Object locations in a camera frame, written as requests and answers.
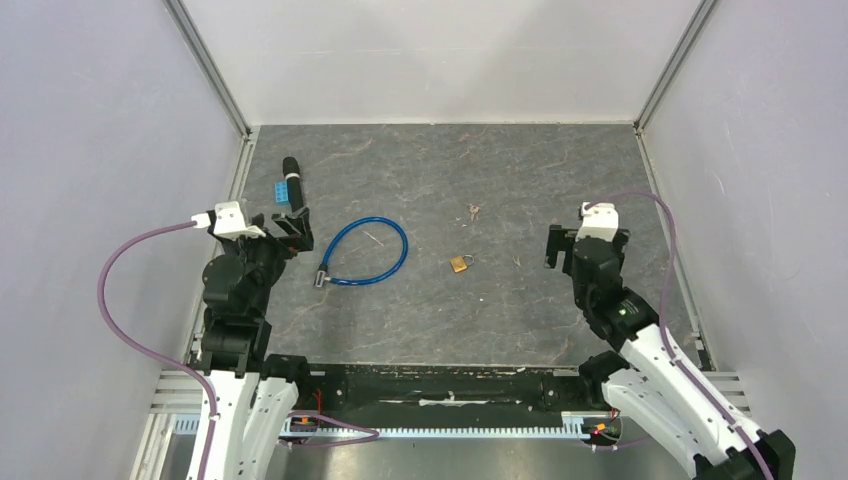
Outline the small key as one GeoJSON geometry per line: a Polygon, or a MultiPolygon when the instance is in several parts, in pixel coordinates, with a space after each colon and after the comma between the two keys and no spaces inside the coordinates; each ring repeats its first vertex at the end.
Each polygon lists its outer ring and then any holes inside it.
{"type": "Polygon", "coordinates": [[[469,206],[468,210],[469,210],[469,215],[470,215],[470,221],[471,222],[476,221],[477,217],[479,216],[479,213],[481,211],[481,207],[478,206],[478,205],[472,204],[472,205],[469,206]]]}

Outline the brass padlock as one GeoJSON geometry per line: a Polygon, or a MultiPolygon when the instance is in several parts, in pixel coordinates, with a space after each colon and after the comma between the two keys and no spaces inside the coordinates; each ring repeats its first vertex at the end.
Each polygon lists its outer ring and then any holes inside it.
{"type": "Polygon", "coordinates": [[[454,273],[466,271],[474,263],[475,258],[472,255],[459,255],[449,260],[450,267],[454,273]]]}

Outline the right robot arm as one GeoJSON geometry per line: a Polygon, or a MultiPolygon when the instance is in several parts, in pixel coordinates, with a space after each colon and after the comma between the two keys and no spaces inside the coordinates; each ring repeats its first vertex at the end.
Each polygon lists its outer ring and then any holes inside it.
{"type": "Polygon", "coordinates": [[[621,276],[626,230],[579,237],[552,225],[545,265],[563,266],[577,308],[610,349],[579,368],[577,392],[591,408],[634,420],[692,479],[790,479],[797,449],[767,432],[700,371],[661,326],[658,313],[621,276]]]}

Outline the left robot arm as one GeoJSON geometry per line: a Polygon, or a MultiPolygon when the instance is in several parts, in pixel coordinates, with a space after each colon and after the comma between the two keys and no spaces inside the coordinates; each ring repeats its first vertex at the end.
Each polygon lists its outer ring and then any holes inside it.
{"type": "Polygon", "coordinates": [[[275,214],[273,235],[262,215],[237,201],[192,216],[222,247],[202,272],[205,306],[199,355],[201,421],[189,479],[262,479],[287,415],[307,405],[314,383],[302,357],[268,354],[271,290],[289,260],[314,247],[310,212],[275,214]]]}

